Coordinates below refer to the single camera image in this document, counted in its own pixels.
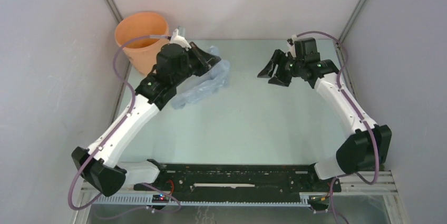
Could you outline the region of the orange plastic trash bin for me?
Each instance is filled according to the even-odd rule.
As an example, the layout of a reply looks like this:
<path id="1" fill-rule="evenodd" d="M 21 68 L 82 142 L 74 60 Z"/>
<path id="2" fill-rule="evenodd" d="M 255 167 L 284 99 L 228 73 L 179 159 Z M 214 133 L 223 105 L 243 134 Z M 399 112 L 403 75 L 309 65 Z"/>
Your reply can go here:
<path id="1" fill-rule="evenodd" d="M 169 35 L 166 19 L 155 12 L 140 12 L 121 21 L 115 29 L 115 41 L 118 46 L 137 37 L 147 35 Z M 147 75 L 156 64 L 156 55 L 168 44 L 165 38 L 144 38 L 133 41 L 123 49 L 134 68 L 142 75 Z"/>

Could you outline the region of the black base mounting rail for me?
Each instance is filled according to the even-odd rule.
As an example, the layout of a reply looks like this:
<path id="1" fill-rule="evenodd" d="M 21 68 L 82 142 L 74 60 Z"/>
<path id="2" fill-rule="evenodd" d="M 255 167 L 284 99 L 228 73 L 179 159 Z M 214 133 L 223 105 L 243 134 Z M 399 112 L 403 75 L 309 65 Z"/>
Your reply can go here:
<path id="1" fill-rule="evenodd" d="M 208 200 L 298 199 L 305 193 L 327 195 L 340 192 L 331 179 L 318 178 L 311 165 L 235 165 L 178 164 L 161 165 L 151 183 L 157 189 L 171 192 L 175 198 Z"/>

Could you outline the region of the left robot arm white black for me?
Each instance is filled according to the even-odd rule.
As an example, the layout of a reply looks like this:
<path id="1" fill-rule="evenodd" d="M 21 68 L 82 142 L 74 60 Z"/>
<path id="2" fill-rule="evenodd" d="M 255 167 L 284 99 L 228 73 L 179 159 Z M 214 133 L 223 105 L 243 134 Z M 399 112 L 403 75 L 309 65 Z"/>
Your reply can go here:
<path id="1" fill-rule="evenodd" d="M 125 110 L 94 143 L 77 147 L 72 159 L 81 177 L 109 197 L 123 186 L 147 183 L 153 190 L 166 186 L 162 166 L 154 160 L 120 162 L 120 156 L 142 127 L 173 99 L 174 107 L 198 102 L 225 85 L 230 64 L 191 42 L 170 43 L 156 55 L 156 64 L 132 93 Z"/>

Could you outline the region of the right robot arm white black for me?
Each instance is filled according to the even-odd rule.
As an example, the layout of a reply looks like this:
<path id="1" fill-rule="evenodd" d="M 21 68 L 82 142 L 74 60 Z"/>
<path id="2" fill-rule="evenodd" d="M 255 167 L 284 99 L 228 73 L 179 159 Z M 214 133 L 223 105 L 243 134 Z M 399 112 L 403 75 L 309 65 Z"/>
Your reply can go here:
<path id="1" fill-rule="evenodd" d="M 345 142 L 334 157 L 313 165 L 307 176 L 307 186 L 321 191 L 328 179 L 365 169 L 379 171 L 385 162 L 392 138 L 388 125 L 379 125 L 354 99 L 341 78 L 341 71 L 332 60 L 322 60 L 314 38 L 287 41 L 289 49 L 276 49 L 258 78 L 270 84 L 288 87 L 294 77 L 307 82 L 337 114 Z"/>

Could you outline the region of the light blue plastic trash bag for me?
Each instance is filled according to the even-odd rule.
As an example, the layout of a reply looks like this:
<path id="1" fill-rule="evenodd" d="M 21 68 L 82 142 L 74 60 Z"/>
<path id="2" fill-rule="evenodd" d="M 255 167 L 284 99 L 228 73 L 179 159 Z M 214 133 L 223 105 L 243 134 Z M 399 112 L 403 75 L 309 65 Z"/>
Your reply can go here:
<path id="1" fill-rule="evenodd" d="M 230 62 L 221 59 L 203 76 L 192 76 L 177 87 L 177 94 L 170 100 L 175 109 L 182 109 L 188 104 L 195 104 L 217 93 L 229 84 Z"/>

